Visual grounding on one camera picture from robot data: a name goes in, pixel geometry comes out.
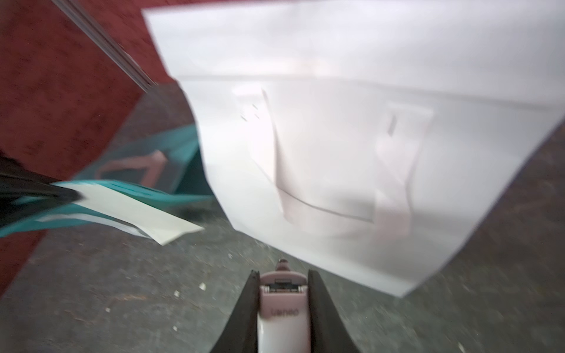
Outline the paper receipt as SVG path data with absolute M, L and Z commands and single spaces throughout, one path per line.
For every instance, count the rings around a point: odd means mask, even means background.
M 79 193 L 81 199 L 76 202 L 79 206 L 131 224 L 162 246 L 204 229 L 93 181 L 62 182 L 61 185 Z

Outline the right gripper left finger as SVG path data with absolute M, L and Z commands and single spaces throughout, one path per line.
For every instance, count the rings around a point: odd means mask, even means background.
M 210 353 L 257 353 L 260 273 L 251 271 L 240 297 Z

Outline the white gift bag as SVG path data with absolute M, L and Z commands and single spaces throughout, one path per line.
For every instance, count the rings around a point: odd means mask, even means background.
M 397 297 L 564 118 L 562 1 L 247 1 L 144 20 L 231 225 Z

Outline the small white stapler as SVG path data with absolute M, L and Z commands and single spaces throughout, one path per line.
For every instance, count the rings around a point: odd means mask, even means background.
M 257 351 L 311 352 L 308 280 L 285 259 L 260 276 Z

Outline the teal gift bag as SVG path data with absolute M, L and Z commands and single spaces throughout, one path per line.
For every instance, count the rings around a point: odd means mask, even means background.
M 63 187 L 62 182 L 80 181 L 93 181 L 173 216 L 173 210 L 213 198 L 205 178 L 195 125 L 159 132 L 110 151 L 75 178 L 57 181 L 55 185 Z M 89 210 L 76 202 L 12 225 L 1 224 L 1 236 L 86 223 L 102 224 L 141 238 L 150 238 L 131 224 Z

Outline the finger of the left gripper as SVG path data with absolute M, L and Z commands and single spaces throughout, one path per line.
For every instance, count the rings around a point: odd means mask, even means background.
M 55 185 L 56 179 L 25 169 L 1 155 L 1 224 L 12 225 L 39 213 L 81 200 L 75 190 Z

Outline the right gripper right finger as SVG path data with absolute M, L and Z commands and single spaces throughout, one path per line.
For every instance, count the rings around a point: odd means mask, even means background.
M 319 272 L 308 271 L 311 351 L 359 353 Z

